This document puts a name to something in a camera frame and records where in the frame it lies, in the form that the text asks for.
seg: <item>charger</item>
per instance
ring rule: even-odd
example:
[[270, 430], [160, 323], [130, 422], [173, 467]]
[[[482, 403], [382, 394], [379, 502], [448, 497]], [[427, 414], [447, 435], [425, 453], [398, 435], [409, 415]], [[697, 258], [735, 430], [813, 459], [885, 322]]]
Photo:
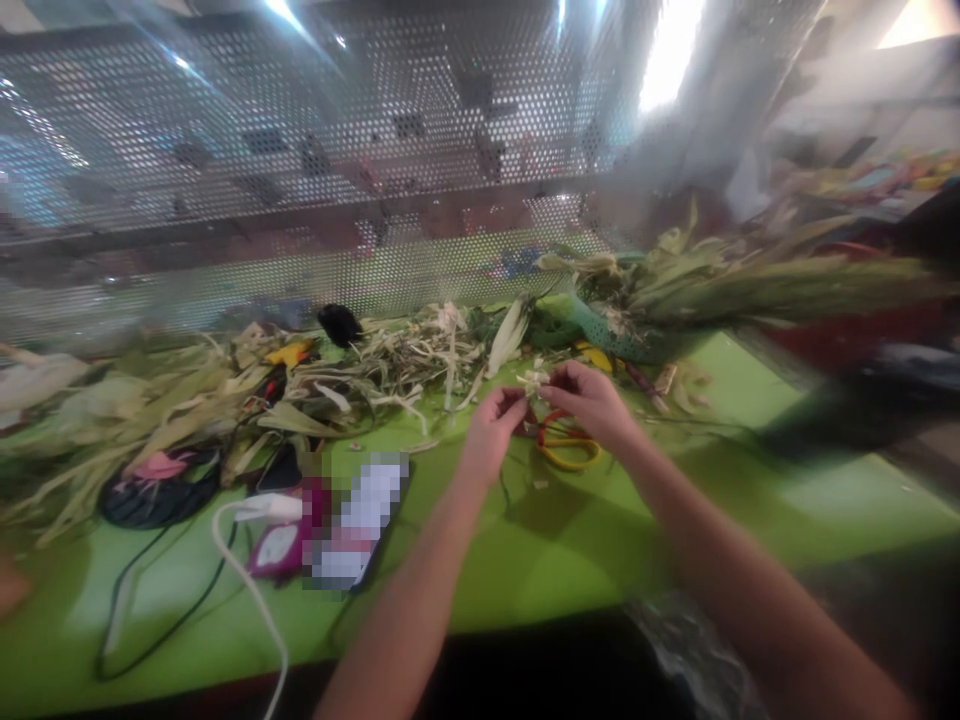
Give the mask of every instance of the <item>charger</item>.
[[283, 642], [280, 631], [277, 630], [273, 616], [270, 614], [270, 609], [267, 607], [263, 595], [260, 594], [260, 590], [257, 588], [256, 582], [241, 562], [237, 560], [236, 556], [230, 552], [230, 548], [228, 548], [223, 541], [223, 537], [220, 534], [220, 517], [228, 511], [234, 512], [234, 520], [238, 523], [261, 519], [271, 523], [297, 522], [303, 516], [303, 501], [300, 500], [300, 498], [289, 495], [267, 493], [265, 495], [255, 495], [246, 500], [227, 503], [217, 508], [217, 511], [213, 514], [213, 521], [210, 528], [211, 534], [213, 535], [213, 544], [217, 546], [217, 550], [220, 551], [220, 554], [223, 555], [230, 567], [240, 576], [243, 584], [247, 586], [250, 594], [253, 595], [257, 609], [260, 610], [260, 614], [263, 616], [263, 622], [267, 626], [267, 630], [270, 632], [270, 636], [273, 638], [277, 649], [280, 651], [280, 677], [277, 680], [277, 688], [273, 691], [273, 697], [270, 700], [270, 705], [267, 707], [267, 712], [263, 716], [264, 720], [270, 720], [274, 711], [277, 709], [280, 694], [283, 692], [283, 685], [287, 680], [287, 670], [290, 667], [290, 654], [287, 651], [286, 644]]

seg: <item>scissors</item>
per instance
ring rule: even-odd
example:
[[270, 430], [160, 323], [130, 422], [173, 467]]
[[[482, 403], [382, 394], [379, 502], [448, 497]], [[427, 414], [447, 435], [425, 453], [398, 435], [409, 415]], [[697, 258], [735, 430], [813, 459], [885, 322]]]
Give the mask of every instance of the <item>scissors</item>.
[[[555, 410], [547, 415], [542, 423], [537, 423], [537, 449], [546, 456], [547, 460], [562, 470], [585, 470], [600, 459], [600, 445], [587, 433], [556, 423], [564, 417], [571, 417], [571, 415], [566, 410]], [[547, 437], [548, 432], [563, 437]], [[586, 450], [590, 457], [580, 462], [565, 460], [551, 449], [560, 447], [580, 447]]]

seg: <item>green tablecloth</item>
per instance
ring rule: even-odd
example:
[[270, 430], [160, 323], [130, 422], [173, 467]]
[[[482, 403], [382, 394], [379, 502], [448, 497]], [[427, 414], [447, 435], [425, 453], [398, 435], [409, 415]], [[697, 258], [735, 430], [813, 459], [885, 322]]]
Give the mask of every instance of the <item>green tablecloth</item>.
[[[755, 427], [798, 394], [726, 336], [691, 360], [714, 378], [705, 389], [715, 413]], [[512, 374], [505, 372], [504, 382]], [[639, 394], [631, 402], [643, 405]], [[411, 487], [388, 535], [376, 580], [349, 605], [298, 583], [264, 587], [293, 663], [340, 654], [377, 589], [416, 538], [447, 484], [468, 417], [440, 428], [446, 440], [418, 455]], [[676, 426], [649, 431], [726, 512], [791, 567], [828, 563], [943, 536], [960, 516], [877, 457], [829, 471], [786, 477], [742, 446]], [[361, 438], [365, 450], [397, 450], [422, 441], [419, 423], [403, 418]], [[361, 461], [346, 443], [329, 454], [347, 475]], [[533, 442], [515, 439], [504, 466], [513, 505], [492, 491], [457, 588], [451, 629], [478, 631], [529, 623], [650, 595], [668, 586], [656, 525], [623, 471], [608, 455], [589, 472], [545, 465]], [[533, 488], [533, 480], [549, 487]], [[221, 502], [239, 497], [222, 496]], [[211, 512], [168, 533], [135, 573], [122, 636], [111, 662], [146, 648], [209, 581], [218, 556]], [[155, 698], [275, 670], [279, 665], [253, 601], [227, 569], [191, 621], [155, 656], [111, 683], [93, 679], [109, 596], [123, 565], [151, 533], [100, 525], [86, 537], [35, 553], [25, 570], [37, 592], [0, 627], [0, 715], [31, 716]], [[246, 555], [241, 533], [237, 548]]]

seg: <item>perforated metal panel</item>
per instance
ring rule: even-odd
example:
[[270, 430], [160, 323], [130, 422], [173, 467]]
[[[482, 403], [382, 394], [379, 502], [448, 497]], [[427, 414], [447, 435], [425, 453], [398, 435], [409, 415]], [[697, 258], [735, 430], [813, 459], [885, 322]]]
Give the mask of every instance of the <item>perforated metal panel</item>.
[[635, 244], [735, 165], [819, 5], [291, 3], [4, 38], [3, 339], [543, 286], [533, 249]]

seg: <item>hand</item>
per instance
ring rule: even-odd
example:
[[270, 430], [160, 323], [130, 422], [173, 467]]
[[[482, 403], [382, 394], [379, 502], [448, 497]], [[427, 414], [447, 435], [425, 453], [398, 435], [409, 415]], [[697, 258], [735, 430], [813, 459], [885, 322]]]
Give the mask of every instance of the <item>hand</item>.
[[557, 368], [540, 397], [580, 421], [593, 439], [614, 456], [635, 448], [644, 435], [610, 378], [571, 360]]
[[529, 411], [522, 388], [497, 388], [477, 406], [460, 456], [458, 478], [493, 486], [507, 454], [510, 436]]

